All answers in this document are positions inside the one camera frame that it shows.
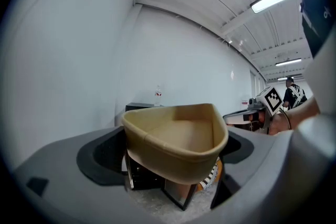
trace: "plastic bottle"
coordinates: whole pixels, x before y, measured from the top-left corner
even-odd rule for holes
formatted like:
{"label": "plastic bottle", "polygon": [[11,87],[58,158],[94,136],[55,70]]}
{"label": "plastic bottle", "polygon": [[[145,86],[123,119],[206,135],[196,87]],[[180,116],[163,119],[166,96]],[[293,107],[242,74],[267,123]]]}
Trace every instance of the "plastic bottle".
{"label": "plastic bottle", "polygon": [[155,101],[154,101],[154,106],[160,106],[160,101],[161,101],[161,87],[160,85],[157,85],[156,91],[155,91]]}

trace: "forearm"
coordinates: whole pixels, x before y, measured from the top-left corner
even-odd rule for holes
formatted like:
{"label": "forearm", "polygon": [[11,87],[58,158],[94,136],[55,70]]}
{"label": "forearm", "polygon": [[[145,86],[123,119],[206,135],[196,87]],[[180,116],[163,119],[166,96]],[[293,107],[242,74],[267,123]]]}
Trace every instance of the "forearm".
{"label": "forearm", "polygon": [[315,116],[319,113],[320,110],[314,97],[308,99],[301,106],[298,106],[297,108],[291,109],[286,112],[292,129],[295,129],[303,120]]}

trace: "white wall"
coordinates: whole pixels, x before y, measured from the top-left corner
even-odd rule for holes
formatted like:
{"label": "white wall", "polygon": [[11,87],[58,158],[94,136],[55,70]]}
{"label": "white wall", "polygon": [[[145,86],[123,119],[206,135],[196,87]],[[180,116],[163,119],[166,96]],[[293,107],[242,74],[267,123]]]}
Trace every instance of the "white wall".
{"label": "white wall", "polygon": [[[307,99],[311,98],[313,96],[313,93],[311,92],[310,87],[308,86],[307,82],[305,80],[301,80],[301,81],[295,81],[295,84],[297,84],[298,86],[300,86],[301,89],[304,90]],[[286,92],[286,82],[279,82],[276,84],[271,84],[271,86],[274,86],[277,91],[279,92],[281,98],[283,99],[285,97],[285,92]]]}
{"label": "white wall", "polygon": [[196,24],[144,7],[123,53],[116,115],[130,102],[154,102],[162,85],[163,105],[214,103],[221,114],[251,97],[251,65]]}
{"label": "white wall", "polygon": [[132,0],[13,0],[2,24],[2,151],[114,125],[114,47]]}

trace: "bracelet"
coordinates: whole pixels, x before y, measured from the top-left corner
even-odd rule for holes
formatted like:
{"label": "bracelet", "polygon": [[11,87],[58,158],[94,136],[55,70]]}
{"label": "bracelet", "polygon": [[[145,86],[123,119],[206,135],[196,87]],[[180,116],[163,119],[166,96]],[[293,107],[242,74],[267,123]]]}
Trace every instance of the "bracelet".
{"label": "bracelet", "polygon": [[292,126],[290,125],[290,121],[289,121],[288,115],[285,113],[285,111],[283,111],[282,108],[280,108],[280,112],[281,112],[281,114],[283,114],[283,115],[285,116],[285,119],[286,119],[286,121],[287,121],[289,130],[292,130]]}

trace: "white corrugated ceiling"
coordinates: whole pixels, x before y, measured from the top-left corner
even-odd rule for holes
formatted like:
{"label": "white corrugated ceiling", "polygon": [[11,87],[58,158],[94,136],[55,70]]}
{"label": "white corrugated ceiling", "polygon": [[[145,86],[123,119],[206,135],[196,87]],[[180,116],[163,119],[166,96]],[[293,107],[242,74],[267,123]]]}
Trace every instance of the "white corrugated ceiling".
{"label": "white corrugated ceiling", "polygon": [[[251,14],[256,0],[136,0],[168,10],[204,26],[237,48],[265,79],[300,74],[311,61],[299,12],[301,0],[286,0],[262,14]],[[244,23],[236,23],[242,17]],[[302,58],[298,64],[277,68],[276,63]]]}

